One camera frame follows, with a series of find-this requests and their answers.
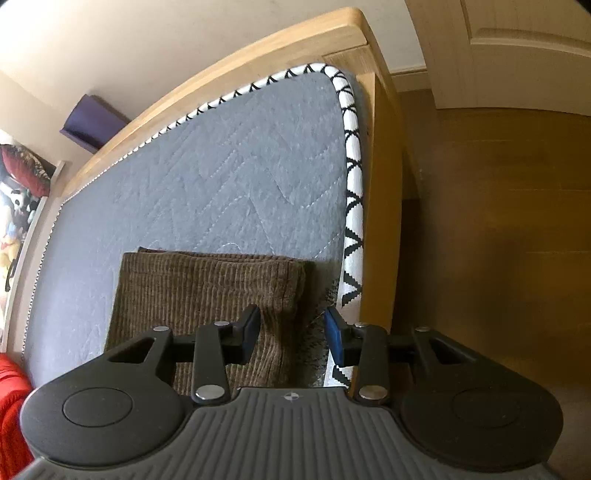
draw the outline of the red cushion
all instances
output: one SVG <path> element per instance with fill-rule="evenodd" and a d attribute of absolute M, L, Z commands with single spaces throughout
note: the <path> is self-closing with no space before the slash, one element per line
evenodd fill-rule
<path fill-rule="evenodd" d="M 21 368 L 0 353 L 0 480 L 8 480 L 33 461 L 22 436 L 19 414 L 31 392 Z"/>
<path fill-rule="evenodd" d="M 0 145 L 0 148 L 8 173 L 22 186 L 31 190 L 35 197 L 47 197 L 51 181 L 41 161 L 19 145 Z"/>

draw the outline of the baseboard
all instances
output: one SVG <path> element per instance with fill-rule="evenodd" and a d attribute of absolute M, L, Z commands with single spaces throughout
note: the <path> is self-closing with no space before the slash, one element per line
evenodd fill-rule
<path fill-rule="evenodd" d="M 396 90 L 399 92 L 431 89 L 429 74 L 425 67 L 390 72 L 390 75 Z"/>

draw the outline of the mattress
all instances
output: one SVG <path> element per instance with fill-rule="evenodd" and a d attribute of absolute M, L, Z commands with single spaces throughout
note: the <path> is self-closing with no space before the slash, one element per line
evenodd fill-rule
<path fill-rule="evenodd" d="M 322 384 L 310 373 L 326 355 L 318 313 L 338 289 L 354 320 L 361 299 L 359 144 L 349 82 L 312 64 L 204 104 L 124 155 L 62 205 L 47 242 L 23 347 L 34 386 L 102 353 L 121 256 L 138 246 L 312 260 L 311 353 L 299 360 Z"/>

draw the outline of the wooden floor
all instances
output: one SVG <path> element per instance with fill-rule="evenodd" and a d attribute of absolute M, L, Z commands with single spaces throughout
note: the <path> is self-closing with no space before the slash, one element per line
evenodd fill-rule
<path fill-rule="evenodd" d="M 588 480 L 591 118 L 401 97 L 423 198 L 403 206 L 394 329 L 433 326 L 548 388 L 550 463 Z"/>

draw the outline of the black plastic device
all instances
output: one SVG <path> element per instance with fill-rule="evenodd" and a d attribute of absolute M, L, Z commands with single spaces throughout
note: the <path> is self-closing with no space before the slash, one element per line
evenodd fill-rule
<path fill-rule="evenodd" d="M 37 459 L 19 478 L 556 479 L 544 462 L 562 413 L 539 385 L 428 328 L 389 336 L 334 308 L 324 319 L 335 363 L 358 366 L 352 398 L 231 398 L 225 365 L 252 355 L 254 305 L 195 335 L 157 326 L 30 395 L 21 428 Z M 170 386 L 178 362 L 193 362 L 190 397 Z M 393 364 L 410 367 L 407 391 L 391 388 Z"/>

